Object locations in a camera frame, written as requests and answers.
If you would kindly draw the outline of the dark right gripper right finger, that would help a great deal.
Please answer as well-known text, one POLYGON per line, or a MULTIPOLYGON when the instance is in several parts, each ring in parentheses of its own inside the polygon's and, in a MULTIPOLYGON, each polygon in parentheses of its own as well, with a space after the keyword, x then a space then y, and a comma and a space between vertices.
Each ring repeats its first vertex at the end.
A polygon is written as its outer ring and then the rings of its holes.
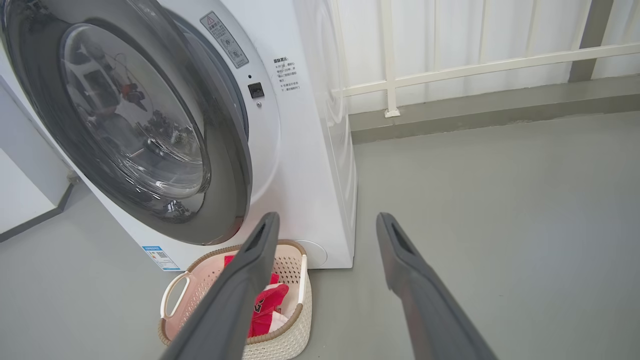
POLYGON ((387 287, 400 299, 416 360, 494 360, 496 355, 395 217, 375 219, 387 287))

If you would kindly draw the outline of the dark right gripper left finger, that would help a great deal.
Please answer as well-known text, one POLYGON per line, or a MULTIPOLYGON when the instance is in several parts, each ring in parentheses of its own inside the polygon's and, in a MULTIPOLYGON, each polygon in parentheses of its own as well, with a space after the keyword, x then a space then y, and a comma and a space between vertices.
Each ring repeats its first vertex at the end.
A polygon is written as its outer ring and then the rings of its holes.
POLYGON ((269 285, 278 244, 280 217, 260 219, 202 298, 162 360, 240 360, 256 297, 269 285))

